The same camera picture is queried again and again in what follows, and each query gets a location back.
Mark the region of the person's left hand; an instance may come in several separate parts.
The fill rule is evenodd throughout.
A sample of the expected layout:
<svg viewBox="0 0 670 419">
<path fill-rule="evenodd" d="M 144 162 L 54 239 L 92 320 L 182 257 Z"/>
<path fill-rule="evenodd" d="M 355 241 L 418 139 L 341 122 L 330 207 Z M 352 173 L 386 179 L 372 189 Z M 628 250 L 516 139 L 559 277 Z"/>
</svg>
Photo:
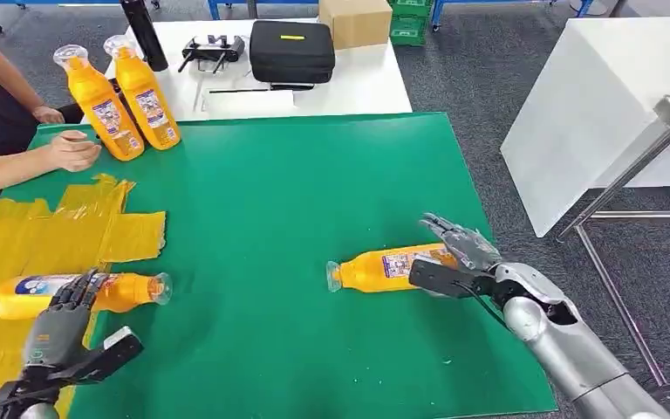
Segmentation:
<svg viewBox="0 0 670 419">
<path fill-rule="evenodd" d="M 31 111 L 33 117 L 41 124 L 64 124 L 65 116 L 57 109 L 49 106 L 36 106 Z"/>
</svg>

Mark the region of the person's right hand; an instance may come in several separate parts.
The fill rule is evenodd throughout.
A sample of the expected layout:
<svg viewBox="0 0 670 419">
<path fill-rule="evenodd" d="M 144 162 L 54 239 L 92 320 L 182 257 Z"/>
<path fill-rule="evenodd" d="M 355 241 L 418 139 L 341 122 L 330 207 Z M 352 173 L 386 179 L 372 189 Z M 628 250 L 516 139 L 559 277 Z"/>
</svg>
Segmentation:
<svg viewBox="0 0 670 419">
<path fill-rule="evenodd" d="M 101 146 L 77 130 L 57 134 L 48 145 L 47 161 L 51 168 L 79 172 L 90 168 L 99 158 Z"/>
</svg>

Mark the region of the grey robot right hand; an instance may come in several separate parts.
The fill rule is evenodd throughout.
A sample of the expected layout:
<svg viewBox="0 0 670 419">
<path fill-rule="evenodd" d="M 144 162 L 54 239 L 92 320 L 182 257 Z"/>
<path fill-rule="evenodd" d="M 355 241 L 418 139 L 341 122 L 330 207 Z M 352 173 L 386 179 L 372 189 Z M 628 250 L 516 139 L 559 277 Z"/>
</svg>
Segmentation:
<svg viewBox="0 0 670 419">
<path fill-rule="evenodd" d="M 489 271 L 503 261 L 499 250 L 478 230 L 471 230 L 432 213 L 424 213 L 426 225 L 467 271 Z"/>
</svg>

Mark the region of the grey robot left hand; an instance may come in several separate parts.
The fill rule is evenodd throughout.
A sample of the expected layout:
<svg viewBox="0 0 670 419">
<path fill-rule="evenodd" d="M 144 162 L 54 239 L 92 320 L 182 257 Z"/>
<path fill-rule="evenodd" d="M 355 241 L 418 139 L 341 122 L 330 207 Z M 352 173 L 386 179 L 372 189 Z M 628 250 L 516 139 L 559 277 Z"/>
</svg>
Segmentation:
<svg viewBox="0 0 670 419">
<path fill-rule="evenodd" d="M 91 269 L 61 285 L 32 324 L 25 367 L 65 368 L 86 353 L 82 344 L 92 308 L 109 275 Z"/>
</svg>

